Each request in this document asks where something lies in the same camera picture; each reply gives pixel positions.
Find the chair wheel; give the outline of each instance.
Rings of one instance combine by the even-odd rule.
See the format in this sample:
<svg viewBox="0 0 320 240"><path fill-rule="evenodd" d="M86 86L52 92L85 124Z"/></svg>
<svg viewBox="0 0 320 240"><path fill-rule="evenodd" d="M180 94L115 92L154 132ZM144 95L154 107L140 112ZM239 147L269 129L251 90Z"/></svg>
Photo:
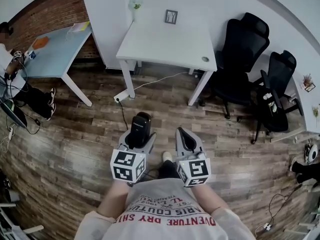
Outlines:
<svg viewBox="0 0 320 240"><path fill-rule="evenodd" d="M206 106L206 102L203 99L199 100L199 106L200 107L205 107Z"/></svg>

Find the black office chair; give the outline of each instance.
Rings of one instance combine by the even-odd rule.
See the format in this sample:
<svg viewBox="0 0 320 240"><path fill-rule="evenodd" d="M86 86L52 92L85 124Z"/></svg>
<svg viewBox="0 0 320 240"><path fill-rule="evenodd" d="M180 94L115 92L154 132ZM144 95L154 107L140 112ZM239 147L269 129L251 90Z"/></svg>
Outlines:
<svg viewBox="0 0 320 240"><path fill-rule="evenodd" d="M288 51L284 50L282 54L272 52L269 61L268 75L265 71L261 70L261 78L254 83L262 83L257 90L255 106L255 113L257 117L257 128L255 139L251 140L251 144L257 141L261 124L267 128L266 134L270 132L285 132L288 130L287 113L299 109L300 114L303 116L303 110L298 99L295 99L295 105L284 110L280 102L280 98L284 96L287 85L296 69L296 58ZM272 97L265 100L265 94L270 93ZM277 111L272 112L269 104L274 102Z"/></svg>
<svg viewBox="0 0 320 240"><path fill-rule="evenodd" d="M241 20L230 19L222 51L215 54L217 71L210 78L211 97L223 100L226 119L230 119L228 102L249 106L251 87L247 73L269 45L269 26L257 16L246 13ZM204 107L205 101L199 101Z"/></svg>

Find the person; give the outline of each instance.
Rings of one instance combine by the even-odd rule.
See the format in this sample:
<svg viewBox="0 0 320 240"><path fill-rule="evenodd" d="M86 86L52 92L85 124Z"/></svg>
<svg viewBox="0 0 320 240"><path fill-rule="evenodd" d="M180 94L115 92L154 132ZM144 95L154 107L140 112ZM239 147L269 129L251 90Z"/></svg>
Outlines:
<svg viewBox="0 0 320 240"><path fill-rule="evenodd" d="M254 240L210 186L184 187L172 156L162 155L158 179L129 187L114 180L97 211L85 215L75 240Z"/></svg>
<svg viewBox="0 0 320 240"><path fill-rule="evenodd" d="M11 54L13 52L8 52L2 43L9 37L10 31L12 30L9 29L7 22L0 24L0 77L5 80L7 87L4 98L28 104L34 112L49 121L56 111L54 103L56 89L52 88L50 92L43 93L23 79L24 58L20 57L13 61L14 57Z"/></svg>
<svg viewBox="0 0 320 240"><path fill-rule="evenodd" d="M300 184L310 179L315 179L320 182L320 163L302 165L297 162L297 158L294 157L291 161L289 171L296 173L296 181Z"/></svg>

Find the wooden floor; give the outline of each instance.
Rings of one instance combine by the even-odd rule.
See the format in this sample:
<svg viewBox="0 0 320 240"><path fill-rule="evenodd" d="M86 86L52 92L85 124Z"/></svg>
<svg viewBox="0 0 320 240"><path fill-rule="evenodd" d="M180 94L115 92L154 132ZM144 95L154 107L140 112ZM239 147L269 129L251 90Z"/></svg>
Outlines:
<svg viewBox="0 0 320 240"><path fill-rule="evenodd" d="M137 87L179 71L147 64L140 76L132 77L133 85ZM9 152L0 154L0 167L20 192L21 201L14 216L23 228L42 224L45 229L34 234L37 239L74 238L84 215L99 205L111 184L112 150L126 130L121 107L113 100L124 89L121 74L85 68L70 70L70 77L92 101L92 107L79 101L60 80L30 80L31 85L43 91L56 87L56 112L51 121L46 121L28 106L24 107L25 113L40 119L40 131L30 135L17 129ZM268 208L273 195L290 194L297 185L295 176L288 173L288 165L294 156L302 162L304 144L293 144L292 139L270 143L262 129L257 143L251 145L256 121L249 116L241 123L236 122L237 115L250 115L250 109L231 104L231 120L225 120L224 107L218 98L204 109L186 106L198 81L199 78L181 74L137 89L134 100L122 102L125 119L130 125L132 117L140 111L152 116L151 126L157 139L149 157L150 168L161 163L163 151L175 154L177 127L183 126L201 137L211 158L210 185L254 232L270 221ZM290 118L292 123L298 121L298 115ZM37 126L31 120L28 122L28 129L35 132ZM0 125L3 138L8 132L2 111ZM294 229L316 204L318 196L307 193L308 188L304 186L292 195L275 217L274 227L259 239L302 239L283 230ZM282 203L281 197L274 199L273 214Z"/></svg>

